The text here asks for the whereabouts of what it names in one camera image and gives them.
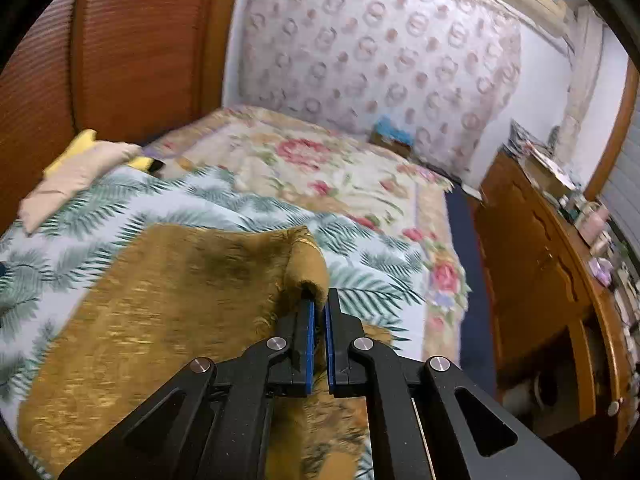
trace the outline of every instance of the wooden cabinet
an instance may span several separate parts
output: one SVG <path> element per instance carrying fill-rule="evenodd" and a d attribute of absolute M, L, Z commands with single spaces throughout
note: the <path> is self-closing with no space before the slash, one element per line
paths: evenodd
<path fill-rule="evenodd" d="M 481 191 L 475 220 L 494 299 L 498 386 L 509 388 L 536 373 L 540 359 L 570 341 L 562 345 L 569 349 L 563 358 L 575 365 L 579 421 L 591 427 L 589 420 L 607 418 L 607 407 L 622 398 L 613 421 L 616 434 L 609 439 L 611 450 L 620 449 L 634 405 L 627 387 L 632 370 L 613 296 L 586 267 L 588 247 L 506 154 L 497 155 Z M 602 342 L 604 383 L 587 333 Z"/>
<path fill-rule="evenodd" d="M 551 218 L 556 213 L 513 160 L 498 154 L 482 192 L 476 220 L 494 288 L 500 367 L 586 316 L 590 299 Z"/>

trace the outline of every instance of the round cabinet knob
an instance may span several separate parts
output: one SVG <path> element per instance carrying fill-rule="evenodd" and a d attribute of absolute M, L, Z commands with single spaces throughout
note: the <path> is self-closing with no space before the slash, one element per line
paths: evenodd
<path fill-rule="evenodd" d="M 607 415 L 616 416 L 620 411 L 620 406 L 622 405 L 622 399 L 614 400 L 609 407 L 607 408 Z"/>

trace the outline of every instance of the white wall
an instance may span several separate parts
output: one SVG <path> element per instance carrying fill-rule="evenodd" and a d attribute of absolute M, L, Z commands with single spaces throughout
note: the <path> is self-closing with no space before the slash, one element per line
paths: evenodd
<path fill-rule="evenodd" d="M 628 56 L 610 28 L 604 30 L 602 60 L 587 115 L 582 121 L 572 171 L 586 186 L 595 171 L 616 122 L 625 89 Z"/>
<path fill-rule="evenodd" d="M 241 35 L 234 28 L 241 28 L 240 19 L 235 19 L 230 33 L 227 64 L 225 69 L 225 106 L 240 102 L 238 96 L 239 56 Z M 484 174 L 494 160 L 502 143 L 509 137 L 511 118 L 541 140 L 546 140 L 551 128 L 559 124 L 566 105 L 567 89 L 571 77 L 568 59 L 549 45 L 541 36 L 525 27 L 522 30 L 522 74 L 520 83 L 510 104 L 491 122 L 482 134 L 481 142 L 471 160 L 470 173 L 465 181 L 479 187 Z"/>

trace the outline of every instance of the palm leaf print blanket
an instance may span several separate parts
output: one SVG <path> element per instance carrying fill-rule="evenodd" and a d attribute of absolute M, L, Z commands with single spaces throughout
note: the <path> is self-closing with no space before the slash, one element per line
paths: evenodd
<path fill-rule="evenodd" d="M 420 244 L 380 234 L 345 216 L 236 193 L 233 183 L 233 174 L 222 168 L 160 180 L 120 166 L 78 194 L 31 237 L 19 221 L 2 236 L 0 413 L 16 438 L 20 404 L 29 395 L 47 346 L 118 252 L 158 222 L 244 232 L 307 225 L 322 249 L 342 309 L 366 324 L 386 328 L 400 355 L 422 358 L 429 265 Z M 25 452 L 47 477 L 37 458 Z M 370 470 L 368 461 L 365 451 L 365 470 Z"/>

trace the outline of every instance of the wooden headboard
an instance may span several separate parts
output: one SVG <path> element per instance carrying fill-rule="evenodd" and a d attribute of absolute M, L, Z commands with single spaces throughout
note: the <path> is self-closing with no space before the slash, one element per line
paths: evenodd
<path fill-rule="evenodd" d="M 0 232 L 84 128 L 140 143 L 220 106 L 235 0 L 54 0 L 0 74 Z"/>

